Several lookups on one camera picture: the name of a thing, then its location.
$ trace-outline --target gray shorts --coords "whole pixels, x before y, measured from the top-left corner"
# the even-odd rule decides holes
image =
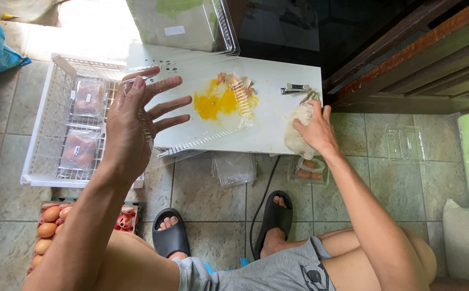
[[[289,248],[232,272],[209,274],[193,257],[173,259],[180,268],[179,291],[335,291],[320,262],[331,258],[322,242],[311,237],[304,245]]]

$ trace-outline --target label sticker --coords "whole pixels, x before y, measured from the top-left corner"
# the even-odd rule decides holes
[[[186,33],[184,31],[184,26],[174,26],[174,27],[166,27],[165,28],[166,35],[175,35],[175,34],[183,34]]]

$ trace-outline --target black sandal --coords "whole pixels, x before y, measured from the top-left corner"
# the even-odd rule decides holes
[[[171,218],[172,216],[177,216],[179,221],[170,228],[158,230],[165,218]],[[152,240],[154,248],[160,256],[167,258],[174,252],[183,252],[189,256],[188,237],[184,229],[182,217],[176,209],[163,209],[155,217],[152,228]]]
[[[276,204],[273,200],[274,197],[278,196],[283,198],[284,204],[287,208],[281,207]],[[261,225],[260,234],[256,240],[254,259],[259,260],[261,250],[263,249],[263,243],[265,242],[265,236],[267,231],[272,228],[278,227],[281,228],[285,233],[285,239],[288,239],[288,234],[290,233],[290,228],[292,227],[292,215],[293,207],[290,197],[283,191],[274,191],[270,194],[265,205],[265,212],[263,214],[263,223]]]

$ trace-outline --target hand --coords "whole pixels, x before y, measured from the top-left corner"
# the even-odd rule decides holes
[[[112,171],[115,179],[128,185],[132,185],[144,172],[152,155],[144,132],[149,132],[152,138],[155,138],[160,131],[189,120],[189,115],[181,115],[153,122],[170,111],[190,104],[191,96],[160,103],[148,111],[144,110],[155,95],[182,84],[182,78],[179,76],[150,85],[146,85],[141,78],[150,78],[159,72],[160,67],[156,66],[124,77],[122,82],[133,78],[135,81],[126,83],[124,88],[120,85],[107,116],[107,142],[100,168],[105,167]]]
[[[312,100],[308,104],[314,107],[310,123],[303,125],[299,119],[295,118],[292,124],[294,129],[297,129],[304,141],[318,150],[323,157],[328,158],[331,155],[342,153],[335,138],[333,125],[329,122],[331,107],[324,106],[322,110],[321,102],[317,100]]]

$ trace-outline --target forearm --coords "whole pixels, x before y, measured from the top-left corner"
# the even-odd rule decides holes
[[[391,272],[404,272],[404,278],[425,278],[421,262],[403,231],[372,194],[343,154],[325,156],[333,177],[341,191],[354,231],[367,255],[382,289],[390,281]],[[428,288],[428,282],[418,282],[417,290]]]
[[[128,189],[101,165],[23,290],[91,290]]]

